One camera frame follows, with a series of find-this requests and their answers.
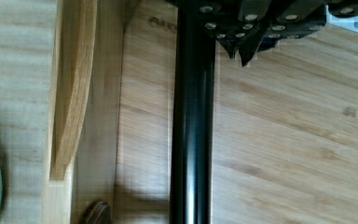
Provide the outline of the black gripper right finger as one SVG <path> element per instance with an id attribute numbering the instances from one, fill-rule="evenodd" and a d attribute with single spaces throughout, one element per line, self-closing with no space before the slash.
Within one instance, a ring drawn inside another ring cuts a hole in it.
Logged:
<path id="1" fill-rule="evenodd" d="M 302 38 L 322 30 L 327 13 L 347 19 L 358 16 L 358 0 L 241 0 L 239 18 L 250 33 L 240 42 L 241 65 L 259 51 L 273 49 L 285 38 Z"/>

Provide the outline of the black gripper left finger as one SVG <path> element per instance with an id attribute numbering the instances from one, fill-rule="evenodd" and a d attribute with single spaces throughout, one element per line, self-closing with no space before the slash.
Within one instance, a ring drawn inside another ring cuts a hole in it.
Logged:
<path id="1" fill-rule="evenodd" d="M 263 0 L 166 0 L 217 40 L 230 59 L 252 60 L 263 39 Z"/>

